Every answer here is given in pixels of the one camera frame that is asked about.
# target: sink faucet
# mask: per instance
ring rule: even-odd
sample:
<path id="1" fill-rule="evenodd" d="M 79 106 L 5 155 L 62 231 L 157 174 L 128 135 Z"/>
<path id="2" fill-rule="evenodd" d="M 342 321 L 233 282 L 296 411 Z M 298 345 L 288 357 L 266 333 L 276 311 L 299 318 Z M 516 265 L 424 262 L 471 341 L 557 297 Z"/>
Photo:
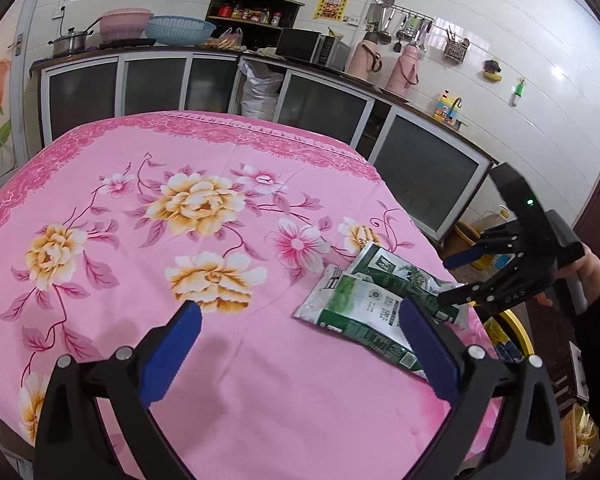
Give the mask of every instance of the sink faucet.
<path id="1" fill-rule="evenodd" d="M 462 98 L 461 97 L 456 99 L 454 101 L 454 103 L 451 105 L 451 108 L 449 110 L 449 115 L 451 115 L 453 113 L 453 111 L 456 109 L 456 105 L 458 105 L 458 108 L 462 108 Z"/>

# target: poster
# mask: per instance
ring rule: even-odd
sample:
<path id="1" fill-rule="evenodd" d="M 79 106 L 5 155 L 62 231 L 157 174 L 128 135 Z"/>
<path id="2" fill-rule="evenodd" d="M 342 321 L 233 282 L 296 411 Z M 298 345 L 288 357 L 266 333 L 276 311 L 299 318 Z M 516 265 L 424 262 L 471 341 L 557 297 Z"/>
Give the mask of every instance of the poster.
<path id="1" fill-rule="evenodd" d="M 325 20 L 342 21 L 347 0 L 320 0 L 315 9 L 314 20 L 323 18 Z"/>

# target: red can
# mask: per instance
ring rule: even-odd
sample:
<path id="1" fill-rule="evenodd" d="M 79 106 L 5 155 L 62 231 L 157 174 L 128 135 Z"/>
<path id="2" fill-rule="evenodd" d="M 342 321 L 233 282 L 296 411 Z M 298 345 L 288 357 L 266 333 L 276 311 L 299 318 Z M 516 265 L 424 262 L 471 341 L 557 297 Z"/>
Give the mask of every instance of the red can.
<path id="1" fill-rule="evenodd" d="M 228 5 L 223 5 L 218 9 L 218 16 L 220 18 L 230 18 L 233 9 Z"/>

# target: blue gripper pad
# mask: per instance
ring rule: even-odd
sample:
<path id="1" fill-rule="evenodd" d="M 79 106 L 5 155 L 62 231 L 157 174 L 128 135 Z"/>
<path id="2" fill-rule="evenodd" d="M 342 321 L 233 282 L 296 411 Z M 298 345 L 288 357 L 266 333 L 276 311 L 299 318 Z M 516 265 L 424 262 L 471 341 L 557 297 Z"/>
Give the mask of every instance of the blue gripper pad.
<path id="1" fill-rule="evenodd" d="M 470 264 L 485 254 L 486 251 L 483 247 L 473 246 L 471 249 L 463 251 L 462 253 L 454 254 L 453 256 L 445 258 L 442 260 L 442 265 L 445 267 L 445 269 L 455 269 L 456 267 Z"/>
<path id="2" fill-rule="evenodd" d="M 400 329 L 416 354 L 436 397 L 454 407 L 460 400 L 460 370 L 427 319 L 410 298 L 398 311 Z"/>
<path id="3" fill-rule="evenodd" d="M 149 408 L 152 402 L 165 396 L 180 365 L 200 334 L 200 307 L 193 301 L 186 303 L 188 305 L 179 319 L 142 368 L 138 397 L 145 408 Z"/>

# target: blue plastic basket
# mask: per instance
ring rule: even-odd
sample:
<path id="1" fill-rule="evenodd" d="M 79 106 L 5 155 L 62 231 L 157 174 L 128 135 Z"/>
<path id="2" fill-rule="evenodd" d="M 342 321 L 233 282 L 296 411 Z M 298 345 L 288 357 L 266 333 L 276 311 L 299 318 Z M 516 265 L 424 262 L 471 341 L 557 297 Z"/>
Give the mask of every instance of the blue plastic basket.
<path id="1" fill-rule="evenodd" d="M 197 45 L 208 40 L 216 30 L 213 23 L 187 16 L 154 16 L 146 24 L 144 33 L 157 43 L 170 46 Z"/>

